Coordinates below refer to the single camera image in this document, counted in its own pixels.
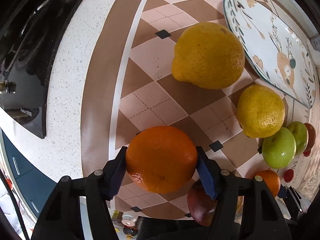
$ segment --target blue cabinet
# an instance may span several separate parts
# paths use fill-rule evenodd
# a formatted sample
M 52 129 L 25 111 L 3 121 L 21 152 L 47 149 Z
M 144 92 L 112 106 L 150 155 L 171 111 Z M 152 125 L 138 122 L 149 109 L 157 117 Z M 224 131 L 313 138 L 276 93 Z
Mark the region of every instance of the blue cabinet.
M 8 137 L 2 132 L 5 151 L 14 178 L 31 171 L 35 167 L 16 149 Z
M 33 166 L 2 132 L 9 165 L 27 205 L 39 217 L 56 182 Z

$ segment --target orange fruit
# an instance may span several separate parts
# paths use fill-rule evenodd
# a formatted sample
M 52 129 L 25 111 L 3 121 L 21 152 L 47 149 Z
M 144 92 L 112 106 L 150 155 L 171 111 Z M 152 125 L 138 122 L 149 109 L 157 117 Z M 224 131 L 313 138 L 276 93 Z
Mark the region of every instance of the orange fruit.
M 198 154 L 188 135 L 171 126 L 139 133 L 130 143 L 125 161 L 131 179 L 150 192 L 177 191 L 196 169 Z
M 281 182 L 278 174 L 271 170 L 259 171 L 254 176 L 261 176 L 274 197 L 278 195 Z

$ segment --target floral plate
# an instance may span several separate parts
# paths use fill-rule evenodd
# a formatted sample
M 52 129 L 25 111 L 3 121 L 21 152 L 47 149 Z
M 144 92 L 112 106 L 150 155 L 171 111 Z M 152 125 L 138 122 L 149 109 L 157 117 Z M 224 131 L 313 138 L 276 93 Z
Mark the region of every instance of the floral plate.
M 299 37 L 256 0 L 223 0 L 223 7 L 229 29 L 241 41 L 257 74 L 310 109 L 316 81 Z

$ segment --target black cable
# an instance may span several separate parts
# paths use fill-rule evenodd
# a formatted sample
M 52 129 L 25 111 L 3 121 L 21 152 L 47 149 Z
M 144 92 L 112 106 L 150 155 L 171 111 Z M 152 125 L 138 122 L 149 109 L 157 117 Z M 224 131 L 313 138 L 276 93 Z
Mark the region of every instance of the black cable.
M 24 222 L 23 222 L 23 219 L 22 219 L 22 215 L 21 215 L 19 206 L 18 206 L 18 204 L 17 204 L 17 200 L 16 200 L 16 198 L 14 197 L 13 192 L 12 192 L 12 190 L 10 189 L 9 184 L 8 184 L 7 180 L 5 179 L 5 176 L 4 176 L 4 174 L 2 173 L 1 169 L 0 169 L 0 177 L 1 177 L 1 180 L 2 180 L 5 188 L 7 189 L 8 194 L 9 194 L 11 200 L 12 200 L 14 209 L 15 209 L 15 211 L 16 211 L 16 213 L 17 213 L 17 217 L 18 217 L 18 220 L 19 220 L 19 223 L 20 223 L 22 232 L 23 232 L 23 235 L 24 235 L 24 237 L 25 237 L 26 240 L 30 240 L 30 238 L 29 238 L 29 236 L 28 236 L 28 233 L 27 233 L 27 230 L 26 230 L 26 226 L 24 225 Z

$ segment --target silver bolt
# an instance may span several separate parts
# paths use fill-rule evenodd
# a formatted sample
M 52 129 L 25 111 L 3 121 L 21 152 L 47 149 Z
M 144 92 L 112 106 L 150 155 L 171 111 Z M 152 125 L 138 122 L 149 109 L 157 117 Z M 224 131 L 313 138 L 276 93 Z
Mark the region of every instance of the silver bolt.
M 100 176 L 103 174 L 103 170 L 95 170 L 93 174 L 96 176 Z
M 61 178 L 61 182 L 67 182 L 69 180 L 69 176 L 63 176 Z
M 256 181 L 263 181 L 263 178 L 261 177 L 261 176 L 259 176 L 259 175 L 257 175 L 257 176 L 254 176 L 254 179 L 256 180 Z
M 228 176 L 228 175 L 230 174 L 230 171 L 228 171 L 228 170 L 221 170 L 221 174 L 222 174 L 223 176 Z

